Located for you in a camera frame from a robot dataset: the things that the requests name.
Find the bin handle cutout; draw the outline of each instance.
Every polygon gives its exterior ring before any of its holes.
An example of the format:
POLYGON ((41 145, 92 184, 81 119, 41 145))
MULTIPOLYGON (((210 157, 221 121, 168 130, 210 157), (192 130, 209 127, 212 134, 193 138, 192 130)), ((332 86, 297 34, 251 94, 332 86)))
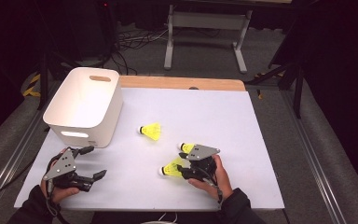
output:
POLYGON ((88 138, 89 135, 86 133, 72 133, 72 132, 61 132, 62 135, 68 136, 68 137, 83 137, 88 138))
POLYGON ((94 81, 105 81, 105 82, 110 82, 110 81, 112 81, 112 80, 110 79, 110 77, 89 76, 89 79, 94 80, 94 81))

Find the sleeve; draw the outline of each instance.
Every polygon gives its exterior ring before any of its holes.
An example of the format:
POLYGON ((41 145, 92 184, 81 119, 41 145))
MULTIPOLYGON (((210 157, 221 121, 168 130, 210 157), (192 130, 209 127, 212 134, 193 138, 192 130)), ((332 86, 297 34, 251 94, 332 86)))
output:
POLYGON ((217 215, 223 224, 261 224, 265 223, 251 208, 248 196, 240 189, 223 201, 222 208, 217 215))
POLYGON ((50 224, 53 218, 46 206, 45 195, 37 185, 31 190, 28 200, 13 214, 7 224, 50 224))

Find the white storage bin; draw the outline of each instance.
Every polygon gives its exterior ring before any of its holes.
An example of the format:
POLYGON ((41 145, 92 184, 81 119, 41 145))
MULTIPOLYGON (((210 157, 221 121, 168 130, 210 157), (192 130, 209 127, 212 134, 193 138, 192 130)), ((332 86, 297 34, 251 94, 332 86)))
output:
POLYGON ((106 147, 122 105, 118 72, 79 67, 63 81, 43 120, 66 145, 106 147))

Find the white board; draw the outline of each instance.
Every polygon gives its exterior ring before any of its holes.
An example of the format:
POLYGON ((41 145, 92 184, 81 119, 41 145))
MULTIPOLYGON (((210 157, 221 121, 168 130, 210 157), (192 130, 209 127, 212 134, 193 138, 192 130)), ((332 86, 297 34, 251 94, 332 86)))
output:
MULTIPOLYGON (((158 169, 178 156, 179 143, 217 147, 231 186, 255 209, 284 208, 282 195, 246 91, 123 88, 124 105, 108 147, 76 158, 76 172, 91 177, 107 170, 90 192, 64 200, 64 209, 112 211, 213 211, 217 202, 179 177, 158 169), (158 122, 161 137, 138 134, 158 122)), ((15 202, 20 207, 38 185, 49 160, 66 145, 50 131, 15 202)))

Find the yellow shuttlecock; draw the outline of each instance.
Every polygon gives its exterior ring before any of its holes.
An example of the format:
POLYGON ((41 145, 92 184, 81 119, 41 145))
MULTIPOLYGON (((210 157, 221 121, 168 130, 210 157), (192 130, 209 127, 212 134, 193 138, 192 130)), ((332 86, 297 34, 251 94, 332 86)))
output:
POLYGON ((159 123, 152 123, 142 126, 139 129, 139 133, 146 135, 147 137, 157 141, 161 135, 161 126, 159 123))
POLYGON ((190 144, 190 143, 182 143, 179 145, 179 149, 181 149, 183 152, 185 153, 190 153, 191 149, 193 149, 193 147, 195 146, 196 144, 190 144))
POLYGON ((184 165, 182 158, 177 157, 175 160, 171 161, 168 165, 163 166, 158 169, 160 175, 172 175, 177 177, 182 177, 182 173, 178 171, 177 165, 184 165))

